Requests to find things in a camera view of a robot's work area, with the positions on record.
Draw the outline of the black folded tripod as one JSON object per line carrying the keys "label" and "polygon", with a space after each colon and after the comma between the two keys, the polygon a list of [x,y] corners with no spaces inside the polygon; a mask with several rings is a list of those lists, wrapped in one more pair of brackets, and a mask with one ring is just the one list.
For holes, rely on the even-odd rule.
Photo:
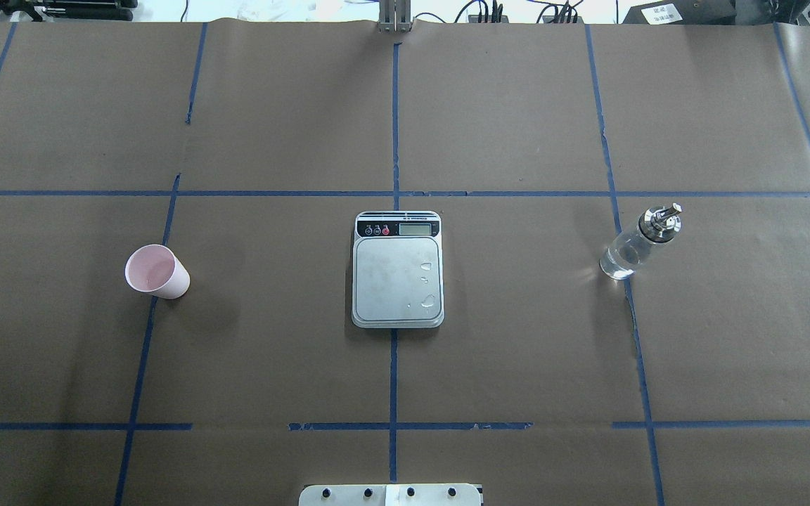
{"label": "black folded tripod", "polygon": [[73,20],[133,20],[138,1],[0,1],[6,14],[22,12],[35,22],[43,16]]}

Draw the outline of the clear glass sauce bottle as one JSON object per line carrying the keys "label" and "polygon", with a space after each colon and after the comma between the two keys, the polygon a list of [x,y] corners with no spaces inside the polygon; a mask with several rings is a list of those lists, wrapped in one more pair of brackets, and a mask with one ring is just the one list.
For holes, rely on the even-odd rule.
{"label": "clear glass sauce bottle", "polygon": [[653,253],[679,236],[681,212],[683,208],[677,202],[645,210],[636,224],[618,234],[605,249],[599,268],[614,280],[630,278]]}

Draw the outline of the aluminium frame post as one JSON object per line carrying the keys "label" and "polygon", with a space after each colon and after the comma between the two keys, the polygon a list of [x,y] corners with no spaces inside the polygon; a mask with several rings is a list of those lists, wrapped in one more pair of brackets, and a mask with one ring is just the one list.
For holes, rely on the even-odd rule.
{"label": "aluminium frame post", "polygon": [[411,0],[379,0],[378,31],[407,33],[412,30]]}

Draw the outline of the silver digital kitchen scale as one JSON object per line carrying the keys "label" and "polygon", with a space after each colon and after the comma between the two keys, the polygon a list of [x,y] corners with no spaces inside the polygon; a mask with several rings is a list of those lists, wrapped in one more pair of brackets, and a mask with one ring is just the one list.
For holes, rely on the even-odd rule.
{"label": "silver digital kitchen scale", "polygon": [[360,212],[352,247],[353,324],[437,329],[446,317],[443,261],[436,212]]}

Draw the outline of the pink plastic cup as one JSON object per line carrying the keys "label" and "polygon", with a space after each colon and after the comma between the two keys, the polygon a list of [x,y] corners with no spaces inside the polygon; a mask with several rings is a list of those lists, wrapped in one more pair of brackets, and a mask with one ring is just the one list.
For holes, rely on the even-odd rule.
{"label": "pink plastic cup", "polygon": [[184,296],[191,276],[171,249],[164,245],[145,245],[134,251],[124,266],[128,286],[165,300]]}

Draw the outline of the black box with label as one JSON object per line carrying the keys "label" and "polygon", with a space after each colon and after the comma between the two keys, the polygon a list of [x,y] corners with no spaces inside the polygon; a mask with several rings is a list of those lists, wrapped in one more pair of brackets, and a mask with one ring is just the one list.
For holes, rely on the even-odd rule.
{"label": "black box with label", "polygon": [[734,1],[650,1],[632,6],[621,25],[734,25]]}

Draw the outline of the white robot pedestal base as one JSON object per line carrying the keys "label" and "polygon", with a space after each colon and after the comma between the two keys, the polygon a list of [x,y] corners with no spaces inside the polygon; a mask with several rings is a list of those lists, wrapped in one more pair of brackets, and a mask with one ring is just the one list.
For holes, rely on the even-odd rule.
{"label": "white robot pedestal base", "polygon": [[481,486],[469,483],[314,484],[299,505],[483,505]]}

